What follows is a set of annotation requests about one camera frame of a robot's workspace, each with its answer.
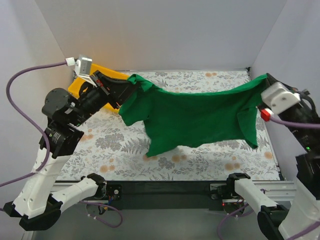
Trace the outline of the green t shirt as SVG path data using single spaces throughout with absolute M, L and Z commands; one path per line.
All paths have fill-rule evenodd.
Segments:
M 126 126 L 144 123 L 150 138 L 147 157 L 178 146 L 197 148 L 228 140 L 258 147 L 256 107 L 267 88 L 266 74 L 231 90 L 205 93 L 169 92 L 138 74 L 127 81 L 138 88 L 118 113 Z

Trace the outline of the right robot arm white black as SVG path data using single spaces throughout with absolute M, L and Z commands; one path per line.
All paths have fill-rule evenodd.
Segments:
M 233 173 L 226 180 L 232 199 L 242 197 L 257 215 L 260 231 L 269 240 L 320 238 L 320 116 L 308 90 L 298 90 L 263 75 L 267 88 L 258 107 L 265 122 L 288 128 L 305 150 L 296 156 L 295 193 L 290 208 L 270 199 L 247 174 Z

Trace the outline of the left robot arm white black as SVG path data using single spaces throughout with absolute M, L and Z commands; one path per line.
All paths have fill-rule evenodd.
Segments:
M 4 212 L 19 218 L 19 225 L 25 231 L 43 231 L 78 202 L 89 197 L 103 199 L 107 182 L 96 173 L 57 192 L 52 192 L 52 187 L 84 135 L 79 126 L 107 104 L 119 109 L 137 88 L 137 84 L 96 71 L 90 82 L 80 87 L 79 97 L 63 88 L 51 90 L 42 108 L 48 124 L 42 131 L 35 164 L 18 197 L 4 205 Z

